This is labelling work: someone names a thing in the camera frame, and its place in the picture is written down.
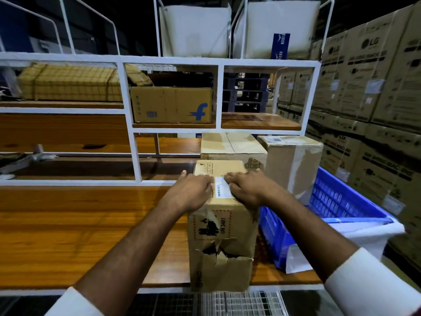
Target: right hand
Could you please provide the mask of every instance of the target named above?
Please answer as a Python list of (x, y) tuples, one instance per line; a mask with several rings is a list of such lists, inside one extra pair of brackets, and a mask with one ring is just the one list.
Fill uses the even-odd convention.
[(283, 189), (260, 169), (257, 172), (227, 173), (224, 179), (235, 198), (251, 208), (268, 206), (271, 195), (276, 195)]

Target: stack of boxes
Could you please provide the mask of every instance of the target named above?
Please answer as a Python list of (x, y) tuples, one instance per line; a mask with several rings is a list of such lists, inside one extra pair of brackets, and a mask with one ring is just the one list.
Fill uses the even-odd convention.
[(322, 167), (403, 223), (390, 244), (421, 270), (420, 26), (418, 2), (328, 38), (306, 136)]

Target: white sleeve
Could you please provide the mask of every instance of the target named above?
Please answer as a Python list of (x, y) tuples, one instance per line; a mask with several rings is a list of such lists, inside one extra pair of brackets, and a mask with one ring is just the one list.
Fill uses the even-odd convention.
[(56, 301), (45, 316), (103, 316), (90, 301), (70, 287)]
[(364, 248), (334, 271), (325, 288), (345, 316), (410, 316), (421, 306), (421, 294)]

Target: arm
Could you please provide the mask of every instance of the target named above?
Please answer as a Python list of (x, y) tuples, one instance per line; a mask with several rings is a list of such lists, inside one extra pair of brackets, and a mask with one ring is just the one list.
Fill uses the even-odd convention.
[(281, 218), (345, 315), (406, 316), (421, 306), (421, 294), (263, 172), (228, 173), (225, 180), (241, 202), (267, 206)]
[[(201, 207), (212, 195), (212, 189), (212, 177), (186, 175), (183, 171), (158, 205), (82, 276), (75, 289), (105, 316), (123, 315), (172, 226), (183, 214)], [(59, 314), (54, 313), (58, 308), (53, 306), (47, 315)]]

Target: large white bag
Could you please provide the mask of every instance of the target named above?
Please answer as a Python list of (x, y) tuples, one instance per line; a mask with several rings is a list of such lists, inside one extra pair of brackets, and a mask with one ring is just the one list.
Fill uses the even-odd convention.
[[(273, 35), (290, 33), (288, 59), (308, 59), (319, 1), (248, 3), (244, 58), (270, 58)], [(233, 57), (241, 57), (244, 10), (234, 29)]]
[(231, 7), (160, 8), (163, 56), (226, 58)]

